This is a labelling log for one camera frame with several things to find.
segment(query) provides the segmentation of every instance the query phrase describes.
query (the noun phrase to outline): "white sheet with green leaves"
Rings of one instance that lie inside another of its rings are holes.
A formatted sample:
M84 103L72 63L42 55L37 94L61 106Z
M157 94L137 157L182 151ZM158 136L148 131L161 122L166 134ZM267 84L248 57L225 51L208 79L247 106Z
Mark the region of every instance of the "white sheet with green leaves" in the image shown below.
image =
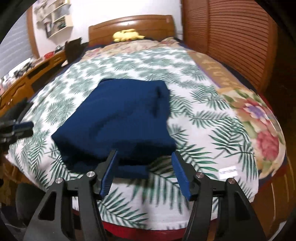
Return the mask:
M79 177L65 167L51 135L104 78L165 81L171 91L168 131L184 160L215 179L220 169L236 166L235 179L247 197L257 193L254 152L243 125L186 51L170 47L94 57L72 65L48 84L23 120L34 122L34 135L18 140L7 156L33 183L46 190L57 177ZM214 200L212 218L217 204ZM73 207L78 209L76 199ZM182 196L170 157L165 156L151 163L147 180L116 178L99 210L106 222L166 230L187 225L191 204Z

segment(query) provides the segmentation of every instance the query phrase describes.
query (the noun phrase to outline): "red bowl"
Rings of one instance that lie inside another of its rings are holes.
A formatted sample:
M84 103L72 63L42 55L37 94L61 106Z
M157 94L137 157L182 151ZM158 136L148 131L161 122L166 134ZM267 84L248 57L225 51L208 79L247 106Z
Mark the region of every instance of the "red bowl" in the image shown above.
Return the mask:
M44 58L45 58L45 59L49 59L49 58L51 58L52 56L54 56L54 51L45 54L45 55L44 55Z

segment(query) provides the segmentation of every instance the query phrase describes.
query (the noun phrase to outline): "purple flower center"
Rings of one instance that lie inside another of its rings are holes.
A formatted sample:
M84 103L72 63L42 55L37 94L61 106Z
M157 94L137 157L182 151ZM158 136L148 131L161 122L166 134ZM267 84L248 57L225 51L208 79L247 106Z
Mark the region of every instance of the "purple flower center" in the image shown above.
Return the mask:
M257 106L250 105L250 106L247 107L247 109L250 112L254 113L258 119L260 119L260 117L265 117L265 113L260 108L258 108Z

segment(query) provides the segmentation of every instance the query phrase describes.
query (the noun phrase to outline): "gray blind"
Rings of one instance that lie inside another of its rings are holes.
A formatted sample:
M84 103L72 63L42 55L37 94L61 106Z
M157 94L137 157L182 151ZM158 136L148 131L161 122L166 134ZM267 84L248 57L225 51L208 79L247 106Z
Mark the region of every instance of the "gray blind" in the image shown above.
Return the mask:
M25 12L0 44L0 78L32 56L28 37L27 12Z

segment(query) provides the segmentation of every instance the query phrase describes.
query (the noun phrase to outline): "folded blue garment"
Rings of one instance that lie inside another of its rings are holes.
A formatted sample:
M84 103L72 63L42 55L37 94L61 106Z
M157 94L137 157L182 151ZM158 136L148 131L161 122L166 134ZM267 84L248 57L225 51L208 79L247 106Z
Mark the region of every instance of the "folded blue garment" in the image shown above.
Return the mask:
M52 135L69 170L85 173L112 149L124 178L148 178L145 166L176 149L166 122L169 90L161 80L109 79Z

